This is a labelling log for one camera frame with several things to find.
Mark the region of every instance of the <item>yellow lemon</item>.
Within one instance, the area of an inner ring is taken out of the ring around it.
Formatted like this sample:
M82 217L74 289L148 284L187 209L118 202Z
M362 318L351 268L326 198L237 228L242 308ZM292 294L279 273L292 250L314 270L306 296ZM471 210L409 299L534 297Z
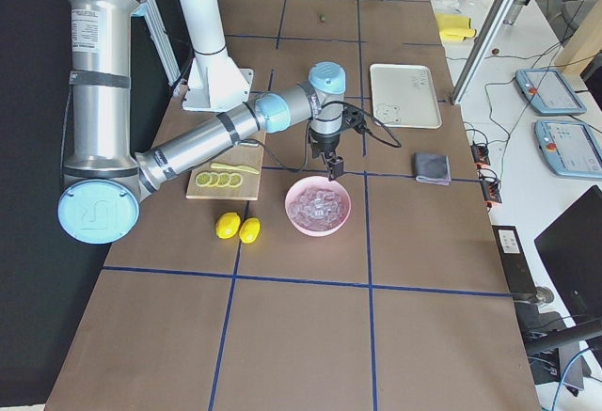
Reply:
M236 212L224 213L215 223L215 234L220 239L229 239L236 235L241 226L241 217Z
M207 184L208 187L215 187L219 182L219 173L211 172L211 182Z
M260 235L261 223L259 218L248 218L241 226L241 231L238 234L241 242L244 244L252 244Z
M230 183L230 174L229 173L218 173L219 179L217 181L217 188L227 187Z
M197 174L195 181L199 187L206 187L211 183L211 173L207 171L201 171Z
M239 173L230 173L229 188L238 188L243 184L243 176Z

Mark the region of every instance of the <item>blue joint cap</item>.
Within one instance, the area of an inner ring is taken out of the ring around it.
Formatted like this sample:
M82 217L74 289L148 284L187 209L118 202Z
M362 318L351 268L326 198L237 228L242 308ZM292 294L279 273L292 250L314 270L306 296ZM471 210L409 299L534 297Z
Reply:
M74 239L109 244L134 227L138 200L123 185L93 179L69 187L58 202L58 221Z
M311 68L309 82L323 93L344 94L346 89L345 70L337 63L324 61Z
M268 93L255 101L255 109L265 118L268 134L280 132L291 126L291 109L280 96Z
M133 18L143 18L147 15L147 11L149 10L149 5L146 2L138 5L138 8L132 13Z

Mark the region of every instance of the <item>black curtain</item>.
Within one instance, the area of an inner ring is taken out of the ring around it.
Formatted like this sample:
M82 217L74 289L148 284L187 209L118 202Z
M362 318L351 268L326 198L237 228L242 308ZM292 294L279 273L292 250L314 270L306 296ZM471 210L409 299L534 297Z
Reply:
M56 219L71 70L67 0L0 0L2 205L0 406L45 403L109 245L84 245ZM178 0L157 0L188 40ZM172 42L180 65L190 48ZM151 146L169 86L143 18L132 22L132 150Z

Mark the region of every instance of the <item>white tray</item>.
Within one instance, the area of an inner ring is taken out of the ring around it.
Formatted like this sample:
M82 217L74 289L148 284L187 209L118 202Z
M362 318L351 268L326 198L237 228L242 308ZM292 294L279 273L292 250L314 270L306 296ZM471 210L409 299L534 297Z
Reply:
M372 111L389 127L436 129L441 115L431 71L426 66L370 66Z

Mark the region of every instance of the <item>folded towel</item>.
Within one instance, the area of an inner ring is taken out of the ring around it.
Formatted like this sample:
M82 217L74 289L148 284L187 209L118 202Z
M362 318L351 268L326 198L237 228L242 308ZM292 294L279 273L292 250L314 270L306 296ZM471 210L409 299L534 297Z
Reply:
M444 41L462 41L474 38L477 31L470 28L470 18L460 14L435 13L439 36Z
M450 174L450 159L447 155L415 152L413 160L414 174L418 182L450 184L452 175Z

